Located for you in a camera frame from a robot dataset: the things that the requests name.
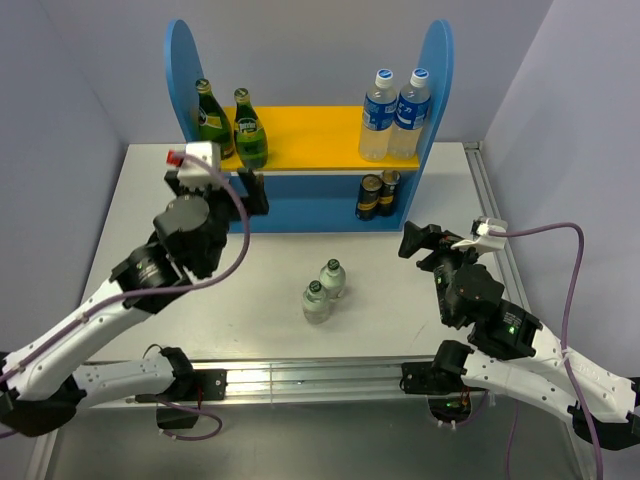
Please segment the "green Perrier bottle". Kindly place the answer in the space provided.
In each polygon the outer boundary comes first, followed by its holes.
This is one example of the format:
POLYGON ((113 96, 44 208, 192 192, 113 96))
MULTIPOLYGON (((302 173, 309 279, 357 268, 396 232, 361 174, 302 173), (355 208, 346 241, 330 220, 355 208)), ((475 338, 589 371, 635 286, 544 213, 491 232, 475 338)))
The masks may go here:
POLYGON ((202 141, 211 141, 220 148, 222 159, 234 154, 234 142, 230 122, 215 99, 210 82, 200 78, 195 82, 199 97, 198 128, 202 141))
POLYGON ((268 159, 268 140, 262 123, 254 110, 246 88, 234 91, 236 115, 234 142, 236 152, 247 169, 261 169, 268 159))

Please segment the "clear glass bottle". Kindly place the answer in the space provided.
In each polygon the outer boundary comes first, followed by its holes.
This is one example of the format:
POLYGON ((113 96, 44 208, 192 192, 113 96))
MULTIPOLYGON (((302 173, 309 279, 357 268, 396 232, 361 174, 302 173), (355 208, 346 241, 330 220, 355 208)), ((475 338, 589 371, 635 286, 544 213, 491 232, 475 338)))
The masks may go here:
POLYGON ((346 271, 338 259, 328 260, 320 270, 319 281, 331 300, 341 297, 346 286, 346 271))
POLYGON ((311 281, 302 295, 302 310, 310 324, 321 324, 330 316, 330 301, 319 280, 311 281))

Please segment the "Pocari Sweat bottle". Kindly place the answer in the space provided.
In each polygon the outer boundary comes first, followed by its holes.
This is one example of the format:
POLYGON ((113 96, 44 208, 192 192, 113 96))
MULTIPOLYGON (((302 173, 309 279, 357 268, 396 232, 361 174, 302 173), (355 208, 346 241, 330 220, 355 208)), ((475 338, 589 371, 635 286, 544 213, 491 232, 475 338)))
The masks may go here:
POLYGON ((416 152, 431 103, 427 85, 429 72, 413 70, 409 82, 399 91, 396 112, 388 143, 388 153, 396 159, 410 159, 416 152))
POLYGON ((393 72, 380 69, 366 91, 358 150, 367 161, 381 161, 387 154, 398 98, 393 83, 393 72))

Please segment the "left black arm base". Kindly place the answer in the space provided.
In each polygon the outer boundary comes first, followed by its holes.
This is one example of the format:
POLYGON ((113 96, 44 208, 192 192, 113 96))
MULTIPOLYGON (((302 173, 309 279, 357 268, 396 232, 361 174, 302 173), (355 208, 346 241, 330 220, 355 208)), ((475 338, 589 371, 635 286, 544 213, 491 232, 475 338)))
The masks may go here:
POLYGON ((227 371, 224 369, 196 370, 186 354, 178 347, 158 348, 157 357, 168 360, 172 375, 170 385, 157 394, 135 396, 139 403, 156 402, 156 425, 162 435, 180 441, 200 441, 216 436, 223 427, 219 416, 204 409, 205 401, 224 399, 227 386, 227 371), (211 433, 185 435, 183 430, 191 430, 200 418, 209 418, 216 423, 211 433))

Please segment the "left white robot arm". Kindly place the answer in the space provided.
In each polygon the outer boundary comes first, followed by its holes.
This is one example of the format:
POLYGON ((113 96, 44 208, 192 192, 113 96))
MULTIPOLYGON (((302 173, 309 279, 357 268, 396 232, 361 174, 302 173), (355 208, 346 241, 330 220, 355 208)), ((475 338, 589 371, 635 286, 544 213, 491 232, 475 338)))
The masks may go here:
POLYGON ((175 171, 165 180, 175 193, 154 220, 154 232, 120 262, 84 304, 22 349, 1 355, 2 437, 39 437, 69 422, 80 409, 125 397, 159 403, 182 400, 196 384, 191 361, 178 347, 163 347, 138 361, 91 366, 88 359, 120 334, 160 313, 180 297, 220 283, 243 262, 217 270, 229 227, 249 227, 269 211, 264 178, 238 172, 240 196, 221 175, 187 188, 175 171))

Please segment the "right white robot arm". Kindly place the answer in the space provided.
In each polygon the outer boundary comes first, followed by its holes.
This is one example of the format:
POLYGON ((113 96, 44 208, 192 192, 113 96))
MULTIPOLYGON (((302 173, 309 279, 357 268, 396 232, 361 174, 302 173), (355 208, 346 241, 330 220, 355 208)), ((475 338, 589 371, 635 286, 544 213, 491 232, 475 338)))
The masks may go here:
POLYGON ((639 443, 639 380, 600 367, 556 336, 532 313, 504 299, 505 287, 478 259, 511 237, 505 221, 477 218, 465 239, 440 226, 404 225, 399 256, 421 249, 417 267, 434 276, 440 320, 469 328, 466 342, 445 340, 431 361, 402 365, 406 394, 490 390, 544 410, 581 439, 619 451, 639 443))

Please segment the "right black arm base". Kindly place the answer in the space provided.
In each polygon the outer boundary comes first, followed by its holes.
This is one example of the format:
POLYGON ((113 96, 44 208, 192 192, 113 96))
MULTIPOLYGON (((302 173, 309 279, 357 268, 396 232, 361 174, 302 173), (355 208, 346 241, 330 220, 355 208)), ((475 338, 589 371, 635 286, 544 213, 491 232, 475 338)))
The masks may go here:
POLYGON ((459 375, 432 361, 402 363, 399 388, 407 395, 424 396, 431 422, 451 431, 471 423, 489 405, 486 390, 466 386, 459 375))

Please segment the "blue and yellow wooden shelf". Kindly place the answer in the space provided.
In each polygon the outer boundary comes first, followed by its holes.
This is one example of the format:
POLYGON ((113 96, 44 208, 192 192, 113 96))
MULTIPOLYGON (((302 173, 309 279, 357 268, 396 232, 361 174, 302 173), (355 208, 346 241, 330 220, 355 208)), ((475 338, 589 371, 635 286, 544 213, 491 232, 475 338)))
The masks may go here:
POLYGON ((398 231, 407 220, 431 147, 443 118, 453 80, 454 35, 444 19, 428 28, 418 67, 429 73, 431 106, 415 155, 369 162, 358 154, 359 106, 262 106, 269 157, 265 191, 270 211, 254 217, 254 233, 334 233, 398 231), (368 171, 401 174, 390 216, 360 220, 356 202, 368 171))

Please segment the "front black yellow can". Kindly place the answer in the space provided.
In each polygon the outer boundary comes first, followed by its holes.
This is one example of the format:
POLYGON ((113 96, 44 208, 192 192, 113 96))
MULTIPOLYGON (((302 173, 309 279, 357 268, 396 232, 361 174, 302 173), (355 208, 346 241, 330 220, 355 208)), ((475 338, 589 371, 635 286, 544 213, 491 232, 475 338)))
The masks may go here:
POLYGON ((359 220, 369 221, 376 216, 381 189, 382 180, 378 175, 367 174, 362 177, 355 207, 355 215, 359 220))

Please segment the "black yellow can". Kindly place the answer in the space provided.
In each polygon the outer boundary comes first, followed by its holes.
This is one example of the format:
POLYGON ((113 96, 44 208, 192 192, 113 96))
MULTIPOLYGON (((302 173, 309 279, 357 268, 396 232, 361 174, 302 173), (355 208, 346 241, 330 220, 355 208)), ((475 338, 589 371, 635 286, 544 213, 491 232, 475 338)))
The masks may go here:
POLYGON ((359 220, 369 221, 376 216, 381 189, 382 180, 378 175, 367 174, 362 177, 355 207, 355 215, 359 220))
POLYGON ((401 183, 401 174, 397 170, 384 170, 380 178, 382 187, 378 199, 378 214, 389 217, 395 211, 395 200, 401 183))

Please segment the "rear black yellow can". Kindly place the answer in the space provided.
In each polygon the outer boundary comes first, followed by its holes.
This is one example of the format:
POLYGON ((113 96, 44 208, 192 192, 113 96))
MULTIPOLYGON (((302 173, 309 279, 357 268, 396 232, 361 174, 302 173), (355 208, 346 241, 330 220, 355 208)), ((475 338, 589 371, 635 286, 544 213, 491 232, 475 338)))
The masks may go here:
POLYGON ((380 178, 382 187, 378 199, 378 214, 389 217, 395 211, 395 200, 401 183, 401 174, 397 170, 384 170, 380 178))

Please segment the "aluminium right side rail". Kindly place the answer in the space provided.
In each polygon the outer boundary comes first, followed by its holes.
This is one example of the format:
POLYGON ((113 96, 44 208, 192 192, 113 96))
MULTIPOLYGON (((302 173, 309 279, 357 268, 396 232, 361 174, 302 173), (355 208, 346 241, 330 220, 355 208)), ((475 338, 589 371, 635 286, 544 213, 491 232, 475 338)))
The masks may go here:
MULTIPOLYGON (((501 214, 498 204, 481 155, 481 143, 466 142, 463 144, 463 149, 476 186, 483 214, 500 218, 501 214)), ((502 283, 506 286, 508 299, 520 307, 530 310, 529 301, 511 247, 507 245, 504 251, 495 255, 495 258, 502 283)), ((580 471, 579 477, 581 479, 595 479, 596 464, 593 458, 592 446, 579 439, 569 426, 565 428, 565 431, 566 437, 571 445, 573 458, 580 471)))

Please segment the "aluminium rail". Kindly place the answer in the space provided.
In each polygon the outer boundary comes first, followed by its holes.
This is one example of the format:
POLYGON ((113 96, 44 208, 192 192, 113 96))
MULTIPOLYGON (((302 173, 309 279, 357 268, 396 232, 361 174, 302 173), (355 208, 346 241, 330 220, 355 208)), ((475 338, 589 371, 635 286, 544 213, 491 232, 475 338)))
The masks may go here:
MULTIPOLYGON (((483 214, 500 218, 501 214, 498 204, 481 155, 481 143, 466 142, 463 144, 463 149, 476 186, 483 214)), ((511 247, 507 245, 504 251, 495 255, 495 258, 502 283, 506 286, 508 299, 520 307, 530 310, 529 301, 511 247)), ((592 446, 579 439, 569 426, 565 428, 565 431, 566 437, 571 445, 573 458, 580 471, 579 477, 581 479, 595 479, 596 464, 593 458, 592 446)))
POLYGON ((224 369, 224 399, 206 405, 292 404, 396 400, 401 364, 431 356, 273 361, 195 361, 196 370, 224 369))

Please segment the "aluminium front rail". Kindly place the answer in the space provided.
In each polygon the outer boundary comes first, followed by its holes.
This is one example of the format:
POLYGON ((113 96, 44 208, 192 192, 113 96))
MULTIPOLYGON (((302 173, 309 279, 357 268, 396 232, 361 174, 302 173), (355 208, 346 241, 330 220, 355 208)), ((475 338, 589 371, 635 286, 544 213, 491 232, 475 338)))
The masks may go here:
POLYGON ((401 364, 431 356, 273 361, 195 361, 196 370, 224 369, 224 399, 206 405, 292 404, 396 400, 401 364))

